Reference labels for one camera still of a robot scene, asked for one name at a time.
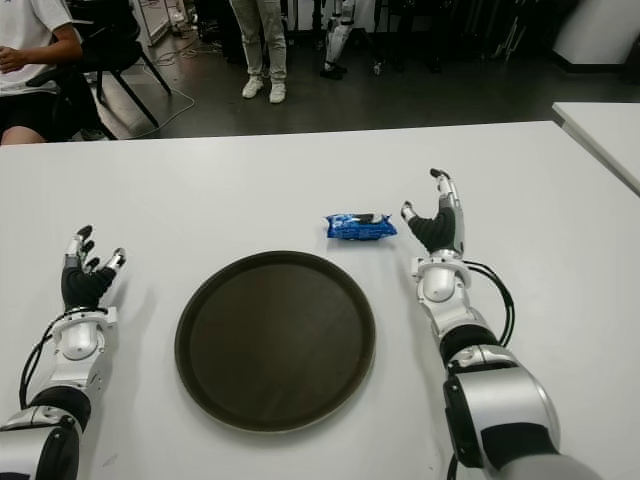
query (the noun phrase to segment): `black shorts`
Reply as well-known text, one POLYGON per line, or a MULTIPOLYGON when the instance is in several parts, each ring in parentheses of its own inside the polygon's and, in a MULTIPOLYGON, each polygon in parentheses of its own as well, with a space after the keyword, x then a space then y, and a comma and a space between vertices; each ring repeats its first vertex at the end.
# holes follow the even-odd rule
POLYGON ((62 140, 53 123, 54 93, 35 92, 0 97, 0 137, 11 127, 34 130, 47 142, 62 140))

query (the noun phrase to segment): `chair leg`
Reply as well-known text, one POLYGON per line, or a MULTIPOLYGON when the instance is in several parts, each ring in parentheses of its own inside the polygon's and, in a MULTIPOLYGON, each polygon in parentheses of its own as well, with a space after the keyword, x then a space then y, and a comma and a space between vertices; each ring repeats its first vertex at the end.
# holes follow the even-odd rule
POLYGON ((162 85, 162 88, 164 88, 167 91, 167 95, 171 95, 172 92, 171 92, 171 89, 169 88, 169 85, 167 85, 167 82, 164 81, 164 78, 162 78, 162 75, 160 75, 160 72, 158 72, 156 67, 151 62, 151 60, 149 60, 149 58, 145 55, 143 51, 140 52, 140 56, 142 57, 142 60, 144 61, 144 63, 147 64, 147 67, 149 67, 149 70, 151 70, 151 73, 153 73, 153 76, 156 77, 156 80, 160 82, 160 85, 162 85))
POLYGON ((131 100, 133 100, 135 104, 138 105, 138 108, 142 110, 142 113, 144 113, 145 116, 149 119, 149 121, 153 123, 153 125, 157 128, 160 125, 158 121, 155 119, 155 117, 149 111, 149 109, 145 106, 145 104, 142 103, 142 100, 140 100, 138 96, 134 93, 134 91, 131 90, 131 87, 127 85, 124 79, 120 76, 120 73, 116 71, 112 71, 111 75, 113 75, 113 78, 115 78, 118 81, 118 83, 124 89, 124 91, 127 92, 127 94, 131 97, 131 100))
POLYGON ((98 70, 98 76, 96 78, 96 98, 100 103, 102 103, 102 70, 98 70))

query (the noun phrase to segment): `brown tray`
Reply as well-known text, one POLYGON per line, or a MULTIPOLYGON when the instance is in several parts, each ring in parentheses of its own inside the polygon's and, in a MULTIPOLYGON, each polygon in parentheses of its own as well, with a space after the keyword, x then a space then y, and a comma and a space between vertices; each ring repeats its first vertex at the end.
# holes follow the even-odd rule
POLYGON ((373 361, 366 297, 314 255, 267 252, 207 280, 175 340, 182 381, 218 420, 284 432, 315 423, 357 390, 373 361))

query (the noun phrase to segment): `light gray pants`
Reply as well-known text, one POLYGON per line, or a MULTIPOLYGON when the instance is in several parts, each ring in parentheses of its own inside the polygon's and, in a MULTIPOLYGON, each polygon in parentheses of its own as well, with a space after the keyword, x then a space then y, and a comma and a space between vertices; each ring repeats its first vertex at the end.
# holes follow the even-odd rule
POLYGON ((249 75, 262 74, 260 20, 269 47, 271 81, 287 78, 287 44, 280 18, 280 0, 231 0, 231 6, 242 32, 242 44, 249 65, 249 75))

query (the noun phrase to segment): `tabletop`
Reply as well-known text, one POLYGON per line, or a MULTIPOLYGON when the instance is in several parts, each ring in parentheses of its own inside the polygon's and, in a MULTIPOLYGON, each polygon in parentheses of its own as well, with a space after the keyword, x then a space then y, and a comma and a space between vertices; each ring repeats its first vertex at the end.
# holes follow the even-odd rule
MULTIPOLYGON (((467 258, 511 289, 512 349, 555 402, 562 451, 608 480, 640 477, 640 203, 552 122, 0 149, 0 418, 17 410, 22 365, 62 308, 70 235, 92 223, 96 252, 122 246, 129 261, 105 298, 119 309, 119 343, 80 479, 444 478, 445 376, 409 273, 423 250, 398 214, 406 199, 434 213, 430 167, 457 182, 467 258), (372 211, 393 213, 399 234, 326 239, 325 215, 372 211), (202 282, 268 250, 342 267, 377 328, 357 394, 327 420, 281 435, 212 420, 185 392, 173 354, 202 282)), ((494 287, 474 277, 469 293, 499 332, 494 287)))
POLYGON ((640 195, 640 103, 560 102, 564 129, 640 195))

